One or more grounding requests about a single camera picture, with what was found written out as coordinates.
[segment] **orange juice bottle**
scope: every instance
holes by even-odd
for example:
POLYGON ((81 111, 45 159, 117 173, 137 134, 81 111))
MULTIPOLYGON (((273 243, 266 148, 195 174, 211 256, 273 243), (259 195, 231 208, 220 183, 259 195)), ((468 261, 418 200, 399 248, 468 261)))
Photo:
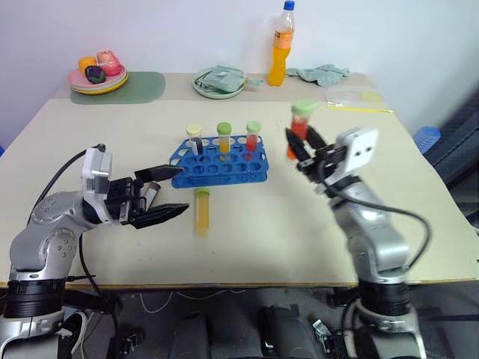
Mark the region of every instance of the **orange juice bottle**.
POLYGON ((284 11, 278 19, 272 48, 272 68, 268 75, 268 84, 281 86, 286 76, 286 58, 291 51, 294 32, 294 1, 284 2, 284 11))

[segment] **stacked plates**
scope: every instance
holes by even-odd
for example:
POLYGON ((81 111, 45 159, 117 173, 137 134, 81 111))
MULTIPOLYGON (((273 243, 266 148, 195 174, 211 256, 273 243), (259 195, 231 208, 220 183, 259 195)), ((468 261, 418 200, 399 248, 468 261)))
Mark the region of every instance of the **stacked plates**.
POLYGON ((105 82, 101 84, 92 84, 87 80, 84 74, 76 69, 68 74, 68 83, 71 91, 83 93, 85 95, 100 95, 108 93, 120 88, 128 80, 128 71, 125 67, 121 67, 121 71, 115 76, 106 76, 105 82))

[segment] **test tube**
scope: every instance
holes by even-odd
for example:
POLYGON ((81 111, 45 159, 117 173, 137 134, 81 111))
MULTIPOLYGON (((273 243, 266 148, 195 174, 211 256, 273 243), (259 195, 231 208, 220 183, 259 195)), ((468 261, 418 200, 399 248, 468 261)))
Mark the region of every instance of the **test tube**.
POLYGON ((196 223, 195 230, 200 237, 205 237, 210 229, 210 190, 207 187, 196 189, 196 223))
POLYGON ((248 132, 248 136, 246 137, 246 150, 248 152, 254 152, 257 149, 257 136, 261 131, 261 124, 257 121, 248 121, 246 131, 248 132))
POLYGON ((189 136, 189 143, 191 144, 192 152, 194 155, 203 154, 203 142, 201 139, 201 126, 197 123, 190 123, 186 127, 186 133, 189 136))
POLYGON ((220 122, 216 127, 218 131, 219 138, 219 152, 220 153, 229 153, 230 152, 230 137, 231 137, 231 123, 229 122, 220 122))
MULTIPOLYGON (((291 131, 301 138, 306 140, 306 133, 308 132, 309 118, 313 114, 314 110, 320 105, 317 101, 310 101, 307 99, 300 99, 294 102, 291 107, 293 112, 293 119, 291 120, 291 131)), ((291 147, 287 148, 287 157, 289 159, 296 159, 291 147)))

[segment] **test tube rack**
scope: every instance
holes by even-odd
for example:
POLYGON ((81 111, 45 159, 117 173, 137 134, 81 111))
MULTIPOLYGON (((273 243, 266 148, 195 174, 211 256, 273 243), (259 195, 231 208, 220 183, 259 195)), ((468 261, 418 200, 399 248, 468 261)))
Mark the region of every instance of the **test tube rack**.
POLYGON ((174 151, 170 165, 185 169, 171 181, 175 188, 210 185, 237 185, 264 182, 268 178, 268 158, 263 139, 258 136, 257 150, 246 151, 246 136, 231 136, 230 152, 219 152, 218 137, 203 138, 203 153, 194 155, 189 139, 174 151))

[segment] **test tube cap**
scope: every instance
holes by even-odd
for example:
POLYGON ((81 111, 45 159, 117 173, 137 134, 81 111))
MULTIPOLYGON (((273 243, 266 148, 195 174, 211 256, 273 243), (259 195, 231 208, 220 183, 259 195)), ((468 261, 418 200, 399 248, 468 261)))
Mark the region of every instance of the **test tube cap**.
POLYGON ((248 121, 248 123, 246 124, 246 131, 250 133, 260 133, 261 123, 257 121, 248 121))
POLYGON ((301 117, 309 117, 320 106, 318 101, 299 99, 291 106, 291 111, 301 117))
POLYGON ((201 126, 197 123, 190 123, 186 127, 186 133, 190 137, 199 137, 201 135, 201 126))
POLYGON ((231 135, 231 130, 231 123, 229 122, 220 122, 216 127, 216 131, 218 131, 220 135, 231 135))
POLYGON ((196 189, 196 193, 208 193, 210 194, 210 189, 208 187, 199 187, 196 189))

